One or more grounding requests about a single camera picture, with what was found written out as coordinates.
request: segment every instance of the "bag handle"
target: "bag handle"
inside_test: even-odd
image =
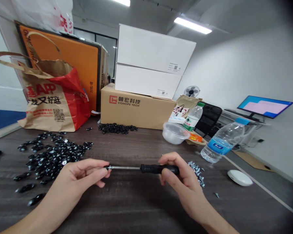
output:
[[[61,53],[61,51],[60,51],[60,49],[57,47],[57,45],[56,45],[51,39],[49,39],[48,37],[46,37],[45,35],[43,35],[43,34],[41,34],[41,33],[39,33],[39,32],[34,32],[34,31],[29,32],[28,35],[27,35],[27,38],[29,38],[31,35],[39,35],[39,36],[41,36],[41,37],[47,39],[48,41],[52,42],[52,44],[54,44],[56,50],[57,50],[58,53],[60,54],[61,59],[64,60],[64,59],[63,59],[63,56],[62,56],[62,53]],[[37,54],[35,48],[34,48],[29,42],[27,42],[27,45],[28,45],[30,51],[31,51],[31,52],[34,54],[34,56],[36,57],[36,59],[37,59],[38,61],[41,61],[41,59],[40,59],[40,57],[38,56],[38,54]]]
[[[22,54],[19,54],[19,53],[14,53],[14,52],[5,52],[5,51],[0,51],[0,57],[1,56],[5,56],[5,55],[10,55],[10,56],[20,56],[20,57],[25,57],[25,58],[28,58],[30,59],[31,61],[33,61],[35,63],[35,65],[37,66],[37,68],[39,69],[39,71],[42,72],[41,68],[37,65],[36,61],[34,61],[32,58],[26,56],[26,55],[22,55]],[[5,66],[8,66],[8,67],[12,67],[12,68],[15,68],[15,69],[18,69],[18,70],[21,70],[21,71],[25,71],[24,67],[23,66],[20,66],[20,65],[16,65],[14,63],[10,63],[10,62],[6,62],[6,61],[3,61],[0,59],[0,63],[5,65]]]

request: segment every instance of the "left hand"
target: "left hand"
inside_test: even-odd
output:
[[[41,220],[44,233],[55,231],[67,218],[81,198],[92,185],[103,188],[102,178],[108,178],[111,170],[104,166],[109,162],[85,159],[66,164],[40,204],[32,211],[33,217]]]

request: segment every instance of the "bottle cap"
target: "bottle cap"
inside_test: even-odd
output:
[[[235,122],[239,123],[239,124],[243,124],[243,125],[247,125],[250,121],[247,119],[243,119],[243,118],[237,118],[235,120]]]

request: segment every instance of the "qr code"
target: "qr code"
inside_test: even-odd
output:
[[[65,116],[63,113],[63,109],[53,109],[54,120],[57,122],[63,122],[65,120]]]

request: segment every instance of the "white mouse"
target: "white mouse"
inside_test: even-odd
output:
[[[238,170],[228,171],[229,177],[239,185],[250,186],[253,184],[253,181],[244,173]]]

